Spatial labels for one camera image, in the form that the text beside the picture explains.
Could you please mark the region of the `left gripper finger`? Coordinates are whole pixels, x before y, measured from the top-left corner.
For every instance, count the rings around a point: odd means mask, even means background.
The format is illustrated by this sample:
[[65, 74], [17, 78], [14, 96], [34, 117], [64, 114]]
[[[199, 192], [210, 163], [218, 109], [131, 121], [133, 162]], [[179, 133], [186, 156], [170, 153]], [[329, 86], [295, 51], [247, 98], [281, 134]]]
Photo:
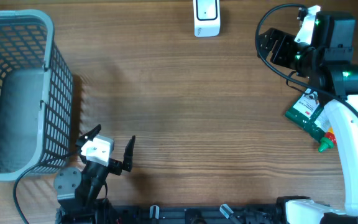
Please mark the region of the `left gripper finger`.
[[123, 163], [122, 169], [127, 172], [130, 172], [132, 170], [134, 145], [135, 145], [135, 136], [132, 136], [125, 148], [124, 159], [122, 162]]
[[100, 132], [101, 125], [98, 124], [91, 131], [88, 131], [84, 135], [80, 136], [75, 143], [77, 148], [83, 147], [88, 141], [92, 141]]

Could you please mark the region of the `green 3M gloves package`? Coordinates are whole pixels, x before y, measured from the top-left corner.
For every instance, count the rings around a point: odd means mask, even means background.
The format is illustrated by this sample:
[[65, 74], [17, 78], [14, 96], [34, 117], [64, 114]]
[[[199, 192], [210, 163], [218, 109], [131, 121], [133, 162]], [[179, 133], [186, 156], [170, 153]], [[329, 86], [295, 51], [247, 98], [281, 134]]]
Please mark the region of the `green 3M gloves package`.
[[318, 142], [331, 127], [323, 112], [323, 106], [319, 103], [317, 92], [309, 88], [294, 102], [284, 116]]

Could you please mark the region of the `red sauce bottle green cap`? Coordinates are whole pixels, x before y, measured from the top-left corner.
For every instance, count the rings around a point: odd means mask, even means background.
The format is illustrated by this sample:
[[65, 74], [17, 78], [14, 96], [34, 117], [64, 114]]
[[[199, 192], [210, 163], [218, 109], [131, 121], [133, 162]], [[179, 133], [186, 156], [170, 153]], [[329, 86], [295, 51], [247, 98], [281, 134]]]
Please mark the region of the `red sauce bottle green cap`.
[[334, 135], [333, 128], [329, 128], [324, 136], [320, 139], [319, 152], [324, 152], [327, 149], [332, 149], [337, 145], [336, 137]]

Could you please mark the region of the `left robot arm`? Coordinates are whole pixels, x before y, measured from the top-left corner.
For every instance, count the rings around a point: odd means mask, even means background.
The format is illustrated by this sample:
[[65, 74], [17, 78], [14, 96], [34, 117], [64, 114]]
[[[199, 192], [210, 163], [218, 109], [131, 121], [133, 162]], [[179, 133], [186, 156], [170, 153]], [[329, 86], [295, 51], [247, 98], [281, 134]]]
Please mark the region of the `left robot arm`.
[[53, 186], [57, 191], [56, 223], [122, 223], [122, 215], [114, 209], [109, 199], [99, 198], [101, 189], [108, 189], [107, 176], [130, 172], [133, 166], [135, 136], [124, 150], [123, 161], [110, 157], [114, 140], [99, 134], [101, 125], [80, 136], [75, 143], [83, 170], [70, 166], [55, 176]]

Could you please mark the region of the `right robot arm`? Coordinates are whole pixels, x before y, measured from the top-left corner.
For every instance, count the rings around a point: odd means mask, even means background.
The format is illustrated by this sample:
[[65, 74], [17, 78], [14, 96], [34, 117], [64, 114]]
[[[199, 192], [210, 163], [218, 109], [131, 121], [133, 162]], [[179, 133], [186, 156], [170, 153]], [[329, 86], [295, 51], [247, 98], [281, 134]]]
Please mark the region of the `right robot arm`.
[[333, 128], [345, 186], [344, 210], [307, 197], [280, 197], [279, 223], [358, 223], [358, 64], [352, 63], [356, 21], [348, 12], [312, 12], [298, 6], [297, 35], [271, 28], [255, 33], [255, 48], [273, 72], [291, 69], [308, 78]]

